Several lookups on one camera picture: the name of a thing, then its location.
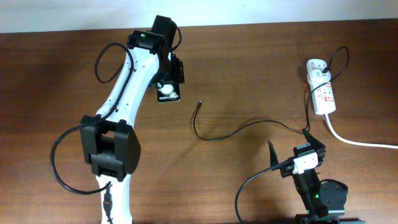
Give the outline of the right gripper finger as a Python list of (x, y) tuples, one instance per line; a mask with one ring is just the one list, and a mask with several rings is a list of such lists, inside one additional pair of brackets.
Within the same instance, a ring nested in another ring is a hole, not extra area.
[(306, 129), (303, 129), (303, 135), (316, 152), (325, 152), (325, 145), (313, 137)]
[(275, 167), (276, 165), (279, 164), (277, 154), (275, 152), (273, 143), (270, 140), (268, 140), (267, 143), (269, 146), (269, 153), (270, 153), (270, 167)]

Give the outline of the black Samsung Galaxy smartphone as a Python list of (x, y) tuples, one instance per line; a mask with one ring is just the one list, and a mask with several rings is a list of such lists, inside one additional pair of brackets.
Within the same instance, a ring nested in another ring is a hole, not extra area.
[(157, 101), (159, 103), (168, 103), (180, 100), (179, 84), (165, 84), (157, 90)]

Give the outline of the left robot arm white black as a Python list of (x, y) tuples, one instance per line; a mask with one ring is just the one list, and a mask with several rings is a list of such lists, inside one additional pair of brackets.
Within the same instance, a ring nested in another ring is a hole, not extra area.
[(180, 99), (183, 63), (173, 45), (180, 34), (171, 18), (157, 16), (150, 30), (129, 35), (112, 92), (94, 116), (81, 119), (83, 155), (101, 189), (102, 223), (133, 222), (129, 186), (141, 155), (134, 123), (147, 88), (157, 89), (160, 103)]

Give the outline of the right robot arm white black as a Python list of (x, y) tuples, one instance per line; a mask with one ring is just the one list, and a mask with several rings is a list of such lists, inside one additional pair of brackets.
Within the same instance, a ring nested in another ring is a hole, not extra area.
[(300, 195), (306, 214), (298, 214), (295, 223), (339, 223), (345, 214), (348, 187), (333, 179), (318, 178), (316, 168), (323, 164), (326, 146), (303, 130), (306, 144), (296, 146), (294, 155), (279, 162), (273, 144), (268, 142), (271, 170), (279, 170), (281, 177), (292, 177)]

